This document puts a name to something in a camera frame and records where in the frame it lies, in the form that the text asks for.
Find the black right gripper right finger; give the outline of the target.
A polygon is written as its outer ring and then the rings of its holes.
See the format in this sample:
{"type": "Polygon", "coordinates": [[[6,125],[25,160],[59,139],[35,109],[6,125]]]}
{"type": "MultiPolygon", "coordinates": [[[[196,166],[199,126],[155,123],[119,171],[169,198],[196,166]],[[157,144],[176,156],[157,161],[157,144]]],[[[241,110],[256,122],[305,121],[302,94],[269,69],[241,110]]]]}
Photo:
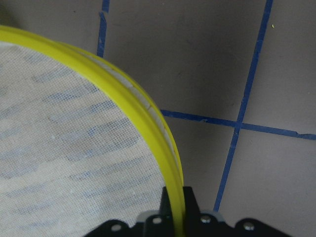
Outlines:
{"type": "Polygon", "coordinates": [[[185,198],[185,218],[186,220],[197,220],[200,216],[200,209],[192,187],[183,187],[183,192],[185,198]]]}

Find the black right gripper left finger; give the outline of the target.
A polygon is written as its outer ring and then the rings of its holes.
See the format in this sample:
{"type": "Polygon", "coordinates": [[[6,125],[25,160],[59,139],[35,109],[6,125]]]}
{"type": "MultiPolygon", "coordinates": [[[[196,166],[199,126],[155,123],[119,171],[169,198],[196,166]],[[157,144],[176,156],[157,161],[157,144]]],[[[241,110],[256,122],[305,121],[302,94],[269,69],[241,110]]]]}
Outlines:
{"type": "Polygon", "coordinates": [[[166,218],[172,219],[171,204],[170,204],[166,187],[163,187],[162,189],[160,206],[159,206],[159,214],[162,216],[165,216],[166,218]]]}

